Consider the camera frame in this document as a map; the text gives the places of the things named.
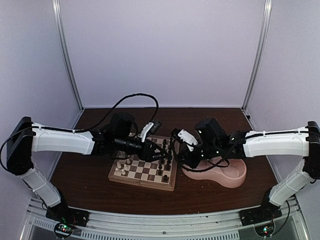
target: white wall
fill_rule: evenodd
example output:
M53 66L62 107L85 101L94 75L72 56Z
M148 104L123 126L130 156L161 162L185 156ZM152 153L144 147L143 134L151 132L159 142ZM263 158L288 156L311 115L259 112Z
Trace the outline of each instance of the white wall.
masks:
M259 130L320 124L320 1L273 1L262 64L248 111ZM299 157L271 158L284 178ZM313 240L320 236L320 182L297 194Z
M0 142L21 117L71 127L78 109L63 63L51 0L0 0ZM56 153L34 155L43 173ZM31 193L0 169L0 239L18 239Z
M85 107L154 94L161 106L240 107L264 0L63 0L61 12ZM131 99L123 106L153 106Z

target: chessboard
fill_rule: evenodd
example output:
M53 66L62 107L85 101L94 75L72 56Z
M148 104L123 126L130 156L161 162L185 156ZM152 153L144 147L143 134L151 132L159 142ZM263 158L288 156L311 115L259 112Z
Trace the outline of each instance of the chessboard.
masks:
M179 143L169 137L152 136L149 140L169 153L168 158L146 162L133 155L128 159L114 160L109 172L109 180L113 182L135 185L145 188L173 191L176 184L177 162L174 160L172 148L179 151ZM116 158L123 158L118 152Z

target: pink tray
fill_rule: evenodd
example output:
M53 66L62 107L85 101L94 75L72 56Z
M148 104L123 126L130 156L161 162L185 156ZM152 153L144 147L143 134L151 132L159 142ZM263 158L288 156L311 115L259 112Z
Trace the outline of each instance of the pink tray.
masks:
M211 160L212 163L217 163L221 158L215 157ZM226 188L237 188L244 183L247 175L247 166L241 159L229 159L230 165L225 168L214 167L205 172L191 172L182 169L183 173L194 180L212 180ZM206 169L211 164L206 160L199 163L197 170Z

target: table surface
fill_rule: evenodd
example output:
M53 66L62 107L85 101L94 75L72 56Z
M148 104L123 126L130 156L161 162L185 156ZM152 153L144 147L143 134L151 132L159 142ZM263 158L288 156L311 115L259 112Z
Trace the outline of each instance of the table surface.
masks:
M92 126L106 112L105 108L86 109L77 128ZM114 112L133 114L142 129L154 108L119 108ZM174 128L196 134L195 124L207 117L216 118L227 134L251 130L238 108L160 108L156 118L162 127L156 135L170 136ZM265 191L277 184L265 156L244 161L247 176L240 187L231 189L214 181L193 180L179 168L175 190L170 192L109 181L113 164L109 156L63 153L51 182L63 192L69 206L76 208L138 215L211 213L259 205Z

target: vertical metal post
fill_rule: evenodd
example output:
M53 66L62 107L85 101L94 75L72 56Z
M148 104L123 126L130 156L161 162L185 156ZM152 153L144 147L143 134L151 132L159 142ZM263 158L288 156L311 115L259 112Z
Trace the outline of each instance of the vertical metal post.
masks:
M70 57L69 57L69 53L68 53L66 36L65 36L64 25L63 25L61 9L60 9L60 0L52 0L52 3L53 3L54 17L55 17L56 25L58 28L59 37L60 37L60 43L61 43L61 47L62 47L65 68L66 68L66 71L68 74L68 78L69 78L69 81L71 84L72 92L74 94L78 108L80 111L83 111L84 107L83 107L81 99L80 99L79 91L77 88L75 76L74 76L74 73L73 73L73 70L71 67L71 61L70 61Z
M252 91L254 89L254 85L258 76L258 71L261 65L262 53L266 45L266 39L267 39L269 25L270 25L271 9L272 9L272 0L265 0L258 48L256 50L250 82L249 82L248 89L246 91L246 95L242 105L242 109L244 112L247 111L250 97L252 95Z

